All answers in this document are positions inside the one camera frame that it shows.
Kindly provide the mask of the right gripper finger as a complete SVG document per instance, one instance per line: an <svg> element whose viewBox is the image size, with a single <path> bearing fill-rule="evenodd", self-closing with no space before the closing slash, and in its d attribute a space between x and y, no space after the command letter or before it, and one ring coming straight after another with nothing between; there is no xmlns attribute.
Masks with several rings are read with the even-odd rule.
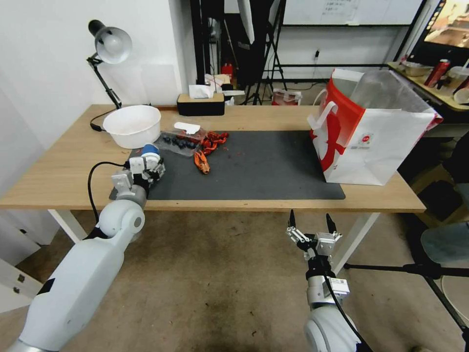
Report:
<svg viewBox="0 0 469 352"><path fill-rule="evenodd" d="M304 243L306 245L310 245L312 243L311 238L305 235L296 227L296 218L293 209L290 210L289 220L286 228L286 235L295 244Z"/></svg>
<svg viewBox="0 0 469 352"><path fill-rule="evenodd" d="M329 234L332 236L334 242L337 242L342 237L342 234L337 231L336 224L332 220L329 213L326 213L326 224L327 224Z"/></svg>

